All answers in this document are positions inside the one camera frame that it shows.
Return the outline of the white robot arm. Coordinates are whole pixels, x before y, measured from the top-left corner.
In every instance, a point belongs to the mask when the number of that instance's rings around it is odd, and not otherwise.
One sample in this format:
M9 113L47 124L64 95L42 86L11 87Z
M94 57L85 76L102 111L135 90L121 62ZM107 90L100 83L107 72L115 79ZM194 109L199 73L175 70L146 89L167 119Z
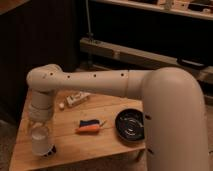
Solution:
M197 80L176 67L67 73L56 64L27 74L30 114L53 114L54 94L71 89L140 100L148 171L210 171L204 95Z

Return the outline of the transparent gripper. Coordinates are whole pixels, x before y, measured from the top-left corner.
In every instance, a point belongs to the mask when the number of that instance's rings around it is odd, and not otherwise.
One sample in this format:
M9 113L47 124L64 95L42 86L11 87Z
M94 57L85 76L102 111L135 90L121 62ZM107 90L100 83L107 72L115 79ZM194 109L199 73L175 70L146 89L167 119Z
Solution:
M32 130L37 127L45 128L48 132L53 130L53 116L52 115L28 115L27 132L32 133Z

